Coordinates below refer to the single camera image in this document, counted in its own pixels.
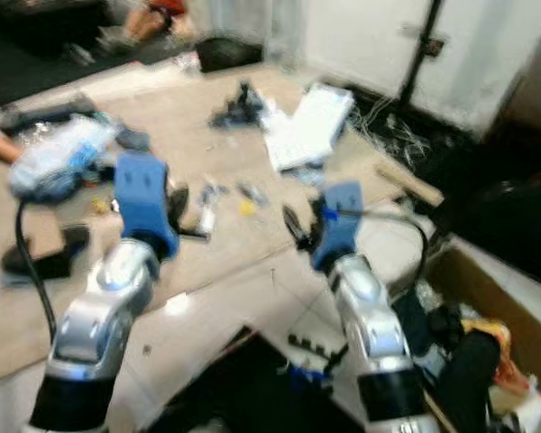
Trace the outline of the brown cardboard rubbish box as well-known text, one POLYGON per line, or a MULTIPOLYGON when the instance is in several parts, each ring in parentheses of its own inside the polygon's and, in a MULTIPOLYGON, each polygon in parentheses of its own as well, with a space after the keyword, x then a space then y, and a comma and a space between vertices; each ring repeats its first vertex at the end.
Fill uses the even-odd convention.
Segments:
POLYGON ((477 318, 462 321, 465 333, 497 339, 496 409, 541 396, 541 284, 465 242, 432 255, 426 281, 449 304, 475 310, 477 318))

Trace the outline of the brown wooden block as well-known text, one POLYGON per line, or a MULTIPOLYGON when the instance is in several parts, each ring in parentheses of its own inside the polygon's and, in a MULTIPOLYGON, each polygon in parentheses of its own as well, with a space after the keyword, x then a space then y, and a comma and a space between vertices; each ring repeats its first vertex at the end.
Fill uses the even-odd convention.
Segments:
POLYGON ((420 180, 410 170, 394 161, 379 161, 374 165, 375 173, 383 177, 390 184, 398 186, 399 189, 406 191, 412 198, 420 203, 426 203, 431 207, 438 207, 445 197, 436 187, 426 184, 420 180))

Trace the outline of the black spare gripper mechanism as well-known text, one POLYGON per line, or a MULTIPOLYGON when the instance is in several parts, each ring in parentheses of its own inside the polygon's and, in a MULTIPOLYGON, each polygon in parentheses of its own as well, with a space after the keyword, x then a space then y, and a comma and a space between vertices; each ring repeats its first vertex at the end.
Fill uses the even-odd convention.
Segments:
POLYGON ((241 81, 237 96, 226 102, 224 110, 212 116, 209 126, 220 131, 239 127, 262 127, 261 119, 265 111, 266 100, 250 81, 241 81))

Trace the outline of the white and blue plastic bag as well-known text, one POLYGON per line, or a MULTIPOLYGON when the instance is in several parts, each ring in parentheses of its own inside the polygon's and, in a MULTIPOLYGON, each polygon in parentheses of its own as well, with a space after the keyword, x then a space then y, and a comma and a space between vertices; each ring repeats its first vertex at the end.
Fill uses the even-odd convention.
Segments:
POLYGON ((73 115, 23 149, 8 170, 8 188, 22 201, 56 205, 72 197, 79 179, 120 132, 122 125, 104 115, 73 115))

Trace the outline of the black backpack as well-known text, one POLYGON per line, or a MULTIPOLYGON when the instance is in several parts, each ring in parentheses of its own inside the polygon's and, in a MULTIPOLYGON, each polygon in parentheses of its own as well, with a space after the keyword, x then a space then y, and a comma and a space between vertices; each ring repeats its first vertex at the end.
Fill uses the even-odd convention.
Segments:
POLYGON ((263 47, 255 42, 216 36, 196 42, 195 53, 201 73, 208 74, 259 63, 262 61, 263 47))

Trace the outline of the dark grey handheld controller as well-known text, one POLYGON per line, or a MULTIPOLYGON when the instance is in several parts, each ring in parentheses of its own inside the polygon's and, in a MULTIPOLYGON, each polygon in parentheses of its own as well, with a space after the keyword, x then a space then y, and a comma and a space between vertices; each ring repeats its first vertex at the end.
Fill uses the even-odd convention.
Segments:
POLYGON ((68 120, 73 115, 92 115, 96 112, 96 105, 88 98, 37 108, 10 106, 0 112, 0 132, 7 135, 15 134, 38 123, 57 123, 68 120))

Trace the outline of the seated person in red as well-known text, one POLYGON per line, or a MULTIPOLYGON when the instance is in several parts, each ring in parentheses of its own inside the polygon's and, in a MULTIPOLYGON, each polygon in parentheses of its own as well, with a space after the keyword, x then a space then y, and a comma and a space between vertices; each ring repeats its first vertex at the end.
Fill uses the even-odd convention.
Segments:
POLYGON ((142 0, 127 15, 122 35, 127 41, 142 42, 161 32, 184 40, 197 36, 195 22, 189 16, 188 0, 142 0))

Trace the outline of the black tripod stand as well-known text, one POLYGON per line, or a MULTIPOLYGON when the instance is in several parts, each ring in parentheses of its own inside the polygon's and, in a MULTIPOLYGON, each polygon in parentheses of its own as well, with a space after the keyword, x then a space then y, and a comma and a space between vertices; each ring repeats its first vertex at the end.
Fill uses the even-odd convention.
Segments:
POLYGON ((398 105, 410 105, 412 95, 414 95, 415 87, 417 87, 417 78, 427 54, 430 52, 430 46, 433 38, 433 30, 438 23, 438 18, 443 8, 445 0, 430 0, 428 4, 426 19, 424 20, 422 29, 419 30, 416 37, 416 46, 412 53, 411 62, 409 63, 407 73, 404 75, 402 86, 399 87, 398 105))

